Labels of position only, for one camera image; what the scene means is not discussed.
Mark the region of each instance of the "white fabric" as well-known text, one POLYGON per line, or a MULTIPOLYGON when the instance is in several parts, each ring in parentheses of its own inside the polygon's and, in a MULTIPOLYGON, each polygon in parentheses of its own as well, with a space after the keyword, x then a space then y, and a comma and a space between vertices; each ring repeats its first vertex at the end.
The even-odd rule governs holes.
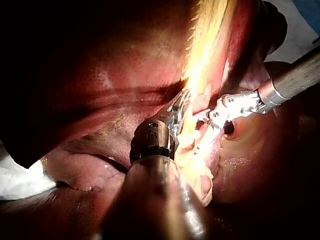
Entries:
POLYGON ((27 198, 55 186, 56 183, 44 172, 40 160, 26 169, 0 145, 0 200, 27 198))

